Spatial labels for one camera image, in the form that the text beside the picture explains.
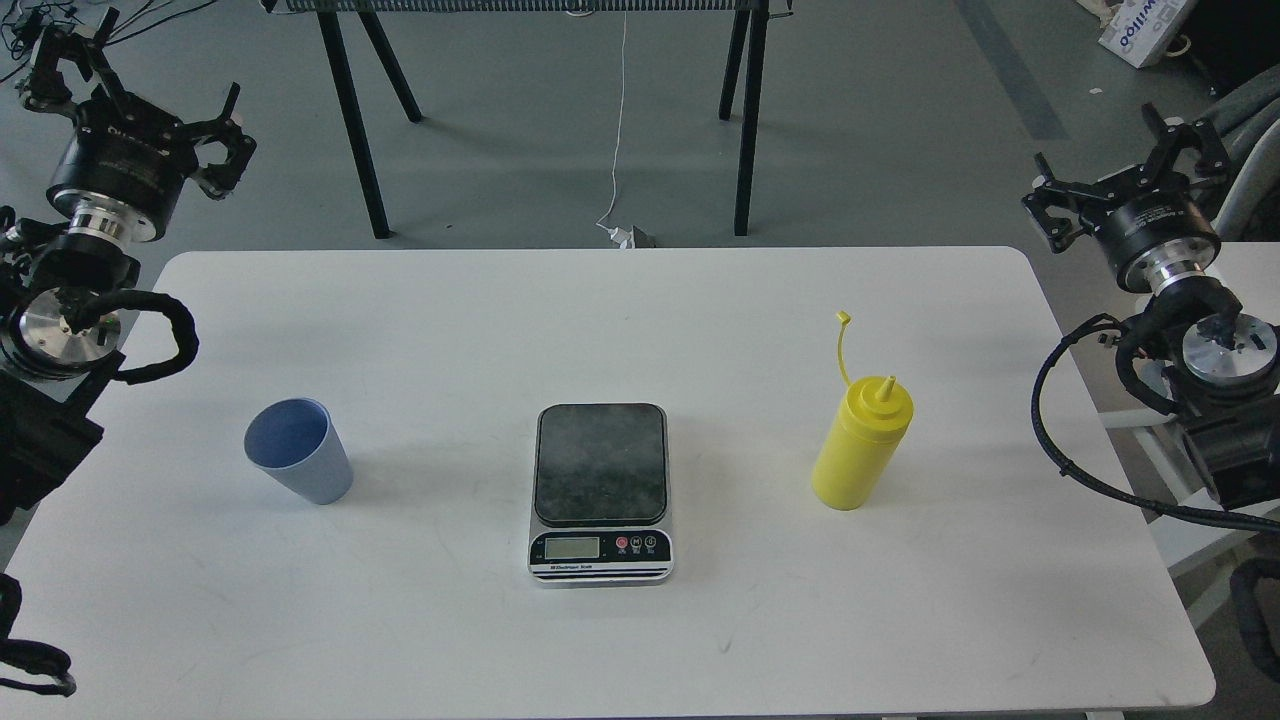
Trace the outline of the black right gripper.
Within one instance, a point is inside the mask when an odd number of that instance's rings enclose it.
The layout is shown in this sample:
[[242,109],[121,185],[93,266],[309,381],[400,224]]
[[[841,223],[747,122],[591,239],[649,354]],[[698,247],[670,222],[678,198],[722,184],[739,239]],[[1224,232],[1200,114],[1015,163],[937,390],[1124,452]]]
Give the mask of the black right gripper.
[[[1142,163],[1140,195],[1137,164],[1083,183],[1056,177],[1038,152],[1038,176],[1021,206],[1051,252],[1065,252],[1082,234],[1094,237],[1120,290],[1160,295],[1203,275],[1217,258],[1221,240],[1188,197],[1224,184],[1233,161],[1210,120],[1170,123],[1152,102],[1142,105],[1142,119],[1155,146]],[[1194,155],[1190,176],[1178,169],[1184,151]]]

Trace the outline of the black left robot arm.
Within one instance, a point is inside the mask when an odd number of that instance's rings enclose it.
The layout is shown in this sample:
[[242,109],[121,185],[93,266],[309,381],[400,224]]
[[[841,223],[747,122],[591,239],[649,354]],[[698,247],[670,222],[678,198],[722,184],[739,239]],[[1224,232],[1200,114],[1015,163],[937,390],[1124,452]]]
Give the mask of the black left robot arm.
[[91,35],[46,26],[18,85],[22,105],[65,117],[72,137],[46,192],[59,223],[3,208],[1,514],[61,487],[102,439],[90,409],[111,382],[175,375],[198,352],[189,309],[140,290],[133,243],[160,240],[193,181],[214,200],[256,150],[233,85],[209,120],[128,91],[105,56],[119,14]]

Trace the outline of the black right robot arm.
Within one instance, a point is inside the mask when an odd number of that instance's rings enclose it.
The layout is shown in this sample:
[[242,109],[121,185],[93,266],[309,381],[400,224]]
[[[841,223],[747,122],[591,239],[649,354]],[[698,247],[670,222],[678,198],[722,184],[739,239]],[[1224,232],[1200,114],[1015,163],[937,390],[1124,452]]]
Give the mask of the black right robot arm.
[[[1149,102],[1140,114],[1155,138],[1149,154],[1101,179],[1061,179],[1042,154],[1034,158],[1038,181],[1021,206],[1050,251],[1093,240],[1117,287],[1143,293],[1147,304],[1125,319],[1097,314],[1059,341],[1030,391],[1030,428],[1060,475],[1100,495],[1161,518],[1276,536],[1274,519],[1247,509],[1277,497],[1277,325],[1245,313],[1210,274],[1222,237],[1194,199],[1197,190],[1226,184],[1233,163],[1211,120],[1171,122]],[[1123,388],[1172,423],[1213,509],[1119,489],[1055,443],[1042,416],[1044,383],[1092,334],[1114,350]]]

